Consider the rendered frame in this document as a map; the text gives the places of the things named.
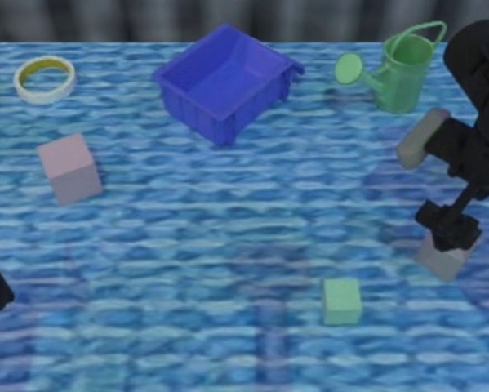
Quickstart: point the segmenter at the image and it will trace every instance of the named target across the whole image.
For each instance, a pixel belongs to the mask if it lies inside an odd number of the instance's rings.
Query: light green block
[[[324,323],[356,324],[362,315],[360,285],[354,278],[324,280]]]

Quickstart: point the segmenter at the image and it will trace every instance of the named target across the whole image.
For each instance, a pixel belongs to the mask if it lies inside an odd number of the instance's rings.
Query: rippled water
[[[276,45],[306,74],[289,101],[217,149],[169,118],[151,73],[182,45],[0,44],[0,392],[489,392],[484,235],[443,284],[411,257],[426,198],[459,181],[393,148],[428,108],[474,111],[435,56],[420,105],[394,116],[333,64],[379,45]],[[24,60],[73,61],[51,107],[11,85]],[[82,132],[105,192],[57,207],[35,147]],[[322,325],[324,278],[360,279],[365,312]]]

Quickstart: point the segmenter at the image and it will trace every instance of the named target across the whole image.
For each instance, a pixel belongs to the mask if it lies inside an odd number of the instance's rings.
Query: blue bin
[[[256,39],[223,24],[158,69],[172,117],[215,145],[237,134],[277,99],[285,100],[304,68]]]

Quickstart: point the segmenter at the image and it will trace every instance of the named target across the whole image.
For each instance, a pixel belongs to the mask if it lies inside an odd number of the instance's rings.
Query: green watering can
[[[439,27],[434,42],[415,34],[417,30]],[[434,50],[446,35],[444,22],[433,21],[410,27],[384,42],[382,65],[373,73],[364,71],[362,58],[344,53],[335,64],[340,84],[361,80],[375,93],[377,106],[390,113],[406,113],[416,106]]]

